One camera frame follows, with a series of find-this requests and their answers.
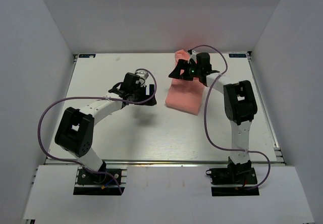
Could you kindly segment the pink t shirt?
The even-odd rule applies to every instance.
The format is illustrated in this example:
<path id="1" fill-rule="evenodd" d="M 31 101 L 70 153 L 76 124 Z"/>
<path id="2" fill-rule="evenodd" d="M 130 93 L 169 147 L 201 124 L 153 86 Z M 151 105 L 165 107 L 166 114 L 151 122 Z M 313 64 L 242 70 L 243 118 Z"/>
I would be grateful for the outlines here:
<path id="1" fill-rule="evenodd" d="M 185 113 L 198 115 L 204 89 L 205 86 L 198 79 L 193 81 L 172 79 L 165 105 Z"/>

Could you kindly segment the left blue corner label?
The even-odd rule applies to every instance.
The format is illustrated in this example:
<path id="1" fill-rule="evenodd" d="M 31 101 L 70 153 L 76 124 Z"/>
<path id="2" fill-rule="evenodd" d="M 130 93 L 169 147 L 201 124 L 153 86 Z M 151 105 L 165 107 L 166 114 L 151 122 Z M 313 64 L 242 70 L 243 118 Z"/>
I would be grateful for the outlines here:
<path id="1" fill-rule="evenodd" d="M 96 54 L 79 54 L 78 58 L 95 58 Z"/>

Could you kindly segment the blue corner label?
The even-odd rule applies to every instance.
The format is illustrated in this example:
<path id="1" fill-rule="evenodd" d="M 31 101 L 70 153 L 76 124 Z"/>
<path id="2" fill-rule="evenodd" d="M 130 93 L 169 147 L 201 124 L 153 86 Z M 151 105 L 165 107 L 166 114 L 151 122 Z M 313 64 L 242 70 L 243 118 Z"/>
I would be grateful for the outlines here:
<path id="1" fill-rule="evenodd" d="M 96 54 L 79 54 L 78 58 L 95 58 Z"/>
<path id="2" fill-rule="evenodd" d="M 230 58 L 247 58 L 245 53 L 230 53 Z"/>

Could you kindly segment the right blue corner label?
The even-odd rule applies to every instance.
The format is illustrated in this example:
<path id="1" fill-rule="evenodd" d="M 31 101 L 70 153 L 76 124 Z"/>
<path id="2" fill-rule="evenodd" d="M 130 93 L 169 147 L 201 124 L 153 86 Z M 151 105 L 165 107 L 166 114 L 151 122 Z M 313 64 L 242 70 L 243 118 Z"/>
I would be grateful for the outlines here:
<path id="1" fill-rule="evenodd" d="M 230 58 L 247 58 L 245 53 L 230 53 Z"/>

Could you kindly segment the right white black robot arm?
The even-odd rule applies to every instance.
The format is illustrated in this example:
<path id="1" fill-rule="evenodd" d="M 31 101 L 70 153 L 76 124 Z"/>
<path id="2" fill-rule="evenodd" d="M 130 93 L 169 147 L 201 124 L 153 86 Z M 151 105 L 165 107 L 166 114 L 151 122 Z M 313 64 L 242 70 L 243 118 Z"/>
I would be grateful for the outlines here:
<path id="1" fill-rule="evenodd" d="M 239 183 L 246 177 L 246 170 L 242 166 L 251 164 L 249 132 L 257 113 L 252 85 L 248 80 L 233 81 L 225 76 L 226 72 L 213 70 L 210 55 L 206 52 L 189 50 L 188 54 L 189 59 L 180 59 L 169 77 L 183 81 L 198 79 L 208 88 L 203 113 L 205 134 L 213 147 L 230 153 L 229 163 L 234 166 L 229 168 L 228 178 L 234 183 Z M 231 125 L 231 148 L 217 146 L 208 133 L 206 110 L 212 90 L 220 92 L 224 98 L 225 114 Z"/>

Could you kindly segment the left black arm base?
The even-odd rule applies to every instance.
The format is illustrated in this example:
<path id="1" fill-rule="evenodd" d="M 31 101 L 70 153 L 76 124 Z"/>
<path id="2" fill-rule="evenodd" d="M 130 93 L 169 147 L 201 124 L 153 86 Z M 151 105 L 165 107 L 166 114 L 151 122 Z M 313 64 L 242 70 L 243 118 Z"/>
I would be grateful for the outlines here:
<path id="1" fill-rule="evenodd" d="M 73 190 L 75 196 L 121 196 L 126 186 L 127 170 L 109 167 L 104 163 L 99 169 L 106 174 L 95 174 L 78 168 Z"/>

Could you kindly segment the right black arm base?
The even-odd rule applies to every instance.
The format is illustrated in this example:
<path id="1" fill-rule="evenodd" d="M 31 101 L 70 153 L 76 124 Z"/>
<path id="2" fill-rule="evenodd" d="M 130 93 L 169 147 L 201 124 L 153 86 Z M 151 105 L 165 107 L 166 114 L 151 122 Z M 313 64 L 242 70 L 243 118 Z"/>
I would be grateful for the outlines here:
<path id="1" fill-rule="evenodd" d="M 227 167 L 216 167 L 205 171 L 211 179 L 213 197 L 258 196 L 259 189 L 255 169 L 251 161 L 243 164 L 229 162 Z"/>

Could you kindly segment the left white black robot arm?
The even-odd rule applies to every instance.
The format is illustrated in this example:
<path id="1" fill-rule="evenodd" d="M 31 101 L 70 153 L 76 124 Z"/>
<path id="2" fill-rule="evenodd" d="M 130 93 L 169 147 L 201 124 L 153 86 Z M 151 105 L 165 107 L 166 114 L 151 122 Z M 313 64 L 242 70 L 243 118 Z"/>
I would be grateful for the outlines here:
<path id="1" fill-rule="evenodd" d="M 92 148 L 94 127 L 112 113 L 124 107 L 134 105 L 156 105 L 156 79 L 146 85 L 152 73 L 146 69 L 137 69 L 127 73 L 122 82 L 115 84 L 104 97 L 82 108 L 65 109 L 55 135 L 55 143 L 73 155 L 79 164 L 89 171 L 89 177 L 95 183 L 106 179 L 104 161 Z"/>

